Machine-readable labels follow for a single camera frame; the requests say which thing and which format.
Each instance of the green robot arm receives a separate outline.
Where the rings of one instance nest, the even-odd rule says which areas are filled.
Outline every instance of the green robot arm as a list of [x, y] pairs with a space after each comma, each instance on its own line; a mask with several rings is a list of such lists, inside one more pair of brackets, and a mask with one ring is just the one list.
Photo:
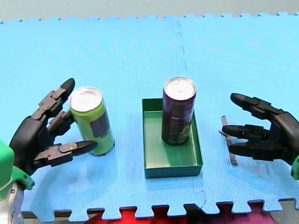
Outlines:
[[0, 140], [0, 201], [5, 199], [15, 182], [25, 189], [32, 189], [34, 182], [31, 177], [14, 166], [14, 152]]

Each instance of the dark purple can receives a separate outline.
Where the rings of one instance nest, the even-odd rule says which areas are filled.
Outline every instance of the dark purple can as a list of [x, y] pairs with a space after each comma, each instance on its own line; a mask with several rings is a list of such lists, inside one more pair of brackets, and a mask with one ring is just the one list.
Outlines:
[[190, 132], [196, 86], [185, 77], [168, 80], [163, 88], [162, 139], [170, 145], [184, 143]]

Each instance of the green can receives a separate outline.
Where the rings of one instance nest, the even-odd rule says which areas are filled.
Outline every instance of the green can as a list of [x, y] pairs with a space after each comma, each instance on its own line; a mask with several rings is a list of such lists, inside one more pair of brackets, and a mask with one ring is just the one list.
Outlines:
[[82, 138], [98, 143], [91, 154], [102, 155], [110, 151], [115, 141], [102, 93], [94, 87], [80, 87], [70, 95], [69, 103]]

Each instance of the can label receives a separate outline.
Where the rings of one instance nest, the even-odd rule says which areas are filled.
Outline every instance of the can label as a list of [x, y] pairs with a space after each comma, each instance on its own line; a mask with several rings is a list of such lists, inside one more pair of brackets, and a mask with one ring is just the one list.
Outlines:
[[105, 110], [102, 116], [90, 122], [90, 126], [93, 131], [93, 136], [95, 138], [104, 138], [107, 135], [110, 127], [107, 111]]
[[190, 131], [192, 114], [184, 118], [171, 117], [168, 142], [172, 144], [184, 142]]

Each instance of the can lid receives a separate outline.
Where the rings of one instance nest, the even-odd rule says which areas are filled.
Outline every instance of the can lid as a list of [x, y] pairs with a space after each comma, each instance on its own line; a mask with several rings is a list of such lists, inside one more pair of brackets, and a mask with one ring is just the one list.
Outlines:
[[91, 111], [101, 104], [101, 92], [90, 86], [80, 87], [73, 91], [69, 98], [70, 107], [78, 112]]
[[174, 77], [165, 83], [164, 91], [172, 99], [187, 100], [196, 93], [196, 86], [189, 78]]

